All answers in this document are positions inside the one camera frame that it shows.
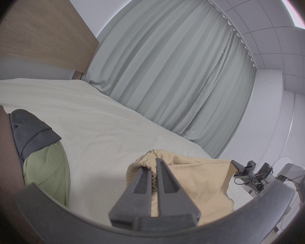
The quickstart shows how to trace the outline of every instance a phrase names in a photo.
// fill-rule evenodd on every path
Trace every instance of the mattress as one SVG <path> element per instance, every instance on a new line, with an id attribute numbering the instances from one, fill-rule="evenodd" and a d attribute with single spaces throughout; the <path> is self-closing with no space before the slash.
<path id="1" fill-rule="evenodd" d="M 71 173 L 69 209 L 109 225 L 108 212 L 126 188 L 127 167 L 151 149 L 210 158 L 197 144 L 124 107 L 81 80 L 0 81 L 7 113 L 26 109 L 62 137 Z M 252 197 L 230 182 L 238 209 Z"/>

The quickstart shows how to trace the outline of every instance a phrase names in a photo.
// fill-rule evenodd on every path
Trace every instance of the gray curtain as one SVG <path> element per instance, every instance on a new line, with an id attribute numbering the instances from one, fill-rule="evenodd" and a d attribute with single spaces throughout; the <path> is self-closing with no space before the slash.
<path id="1" fill-rule="evenodd" d="M 255 67 L 208 0 L 133 0 L 98 35 L 82 78 L 215 158 L 250 96 Z"/>

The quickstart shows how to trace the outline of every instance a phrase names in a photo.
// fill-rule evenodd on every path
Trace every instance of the green garment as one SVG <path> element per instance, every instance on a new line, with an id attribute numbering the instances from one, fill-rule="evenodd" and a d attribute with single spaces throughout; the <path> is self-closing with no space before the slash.
<path id="1" fill-rule="evenodd" d="M 35 183 L 48 195 L 68 206 L 70 168 L 60 141 L 33 152 L 24 162 L 25 184 Z"/>

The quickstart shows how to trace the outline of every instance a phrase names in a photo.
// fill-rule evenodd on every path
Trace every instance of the ceiling light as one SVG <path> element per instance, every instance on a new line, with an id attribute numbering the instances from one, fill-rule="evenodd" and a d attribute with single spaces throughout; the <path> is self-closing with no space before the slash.
<path id="1" fill-rule="evenodd" d="M 295 8 L 292 6 L 292 4 L 288 0 L 282 0 L 283 3 L 285 4 L 287 10 L 289 11 L 294 24 L 296 27 L 301 27 L 305 29 L 305 23 L 302 20 L 301 16 L 298 14 L 298 12 L 295 10 Z"/>

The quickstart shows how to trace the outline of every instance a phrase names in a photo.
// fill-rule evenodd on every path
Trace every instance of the beige pants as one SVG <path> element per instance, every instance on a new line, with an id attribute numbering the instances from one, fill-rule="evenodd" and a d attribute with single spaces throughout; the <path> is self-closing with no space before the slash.
<path id="1" fill-rule="evenodd" d="M 151 150 L 128 167 L 128 186 L 141 166 L 152 173 L 151 216 L 158 216 L 156 158 L 163 159 L 183 189 L 201 211 L 198 225 L 233 212 L 234 201 L 227 196 L 228 184 L 237 171 L 231 160 L 183 157 L 165 150 Z"/>

